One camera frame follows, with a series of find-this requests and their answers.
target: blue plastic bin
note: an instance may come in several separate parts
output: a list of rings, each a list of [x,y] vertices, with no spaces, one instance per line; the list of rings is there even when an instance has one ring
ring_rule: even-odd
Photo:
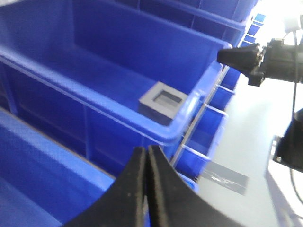
[[[140,0],[140,9],[237,46],[249,17],[241,22],[176,0]]]
[[[229,90],[222,85],[219,85],[215,95],[210,102],[210,105],[218,110],[225,110],[234,94],[234,91]]]
[[[240,74],[241,73],[239,71],[233,68],[229,68],[224,79],[221,82],[221,86],[233,91],[237,85]]]
[[[264,20],[265,20],[265,17],[266,17],[266,15],[263,15],[263,14],[258,13],[258,14],[256,15],[256,17],[255,17],[255,20],[256,20],[256,21],[259,21],[259,22],[261,22],[261,23],[263,23]]]
[[[235,87],[237,85],[240,72],[229,68],[221,85],[218,87],[215,95],[213,96],[210,105],[219,110],[225,110],[231,98],[235,95]]]
[[[174,0],[177,4],[181,3],[187,6],[201,9],[205,12],[224,17],[236,22],[242,22],[250,15],[251,10],[257,4],[258,0]],[[140,8],[142,0],[118,0],[126,5]]]
[[[261,27],[262,27],[261,25],[257,25],[255,23],[252,23],[252,25],[250,26],[247,34],[255,36],[256,33],[258,32],[258,30],[260,30]]]
[[[0,226],[60,226],[113,181],[0,108]]]
[[[253,43],[245,41],[245,40],[243,40],[243,42],[241,43],[241,46],[250,46],[250,45],[253,45]]]
[[[207,163],[212,160],[215,149],[224,132],[227,114],[207,107],[191,139],[184,145],[176,169],[183,175],[197,179]]]
[[[15,114],[114,175],[134,146],[171,157],[222,72],[217,51],[230,47],[106,0],[20,1],[0,7],[0,30]],[[137,112],[157,81],[188,95],[169,126]]]
[[[247,42],[250,42],[250,43],[255,43],[256,41],[256,38],[253,36],[253,35],[249,35],[247,34],[245,37],[244,37],[244,40],[247,41]]]
[[[258,0],[117,0],[237,46]]]

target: cable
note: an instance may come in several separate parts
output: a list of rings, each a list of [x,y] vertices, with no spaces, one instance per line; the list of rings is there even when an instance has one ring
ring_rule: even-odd
[[[290,180],[292,182],[292,186],[293,186],[293,189],[294,189],[294,192],[295,192],[295,195],[297,196],[298,200],[300,201],[300,203],[303,205],[303,200],[302,198],[300,197],[298,191],[297,191],[297,188],[294,184],[294,170],[289,168],[289,173],[290,173]]]
[[[295,97],[296,97],[296,92],[297,92],[297,83],[298,83],[298,40],[297,40],[297,32],[294,31],[294,96],[293,96],[293,112],[292,112],[292,121],[294,121],[294,106],[295,106]],[[291,132],[291,137],[290,137],[291,141],[290,141],[290,149],[294,149],[292,146],[294,145],[294,127],[292,129]],[[289,173],[290,173],[290,179],[292,182],[292,187],[294,189],[295,195],[297,196],[298,200],[300,201],[300,203],[303,205],[303,200],[300,197],[297,188],[294,184],[294,173],[293,173],[293,169],[289,169]]]
[[[295,97],[297,93],[297,83],[298,83],[298,40],[297,32],[294,31],[294,95],[293,95],[293,112],[292,120],[294,119],[294,107],[295,107]]]

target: white floor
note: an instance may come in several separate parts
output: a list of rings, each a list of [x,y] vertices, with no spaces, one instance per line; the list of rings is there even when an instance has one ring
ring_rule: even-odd
[[[229,119],[213,161],[247,176],[246,193],[238,194],[203,177],[199,180],[203,199],[247,227],[279,226],[264,173],[274,135],[283,135],[290,123],[292,97],[293,83],[266,79],[261,87],[253,87],[242,75],[226,110]],[[299,110],[303,107],[302,84],[297,97]],[[295,180],[302,179],[303,174],[297,173]],[[295,200],[292,188],[287,190]],[[299,191],[303,195],[303,185]]]

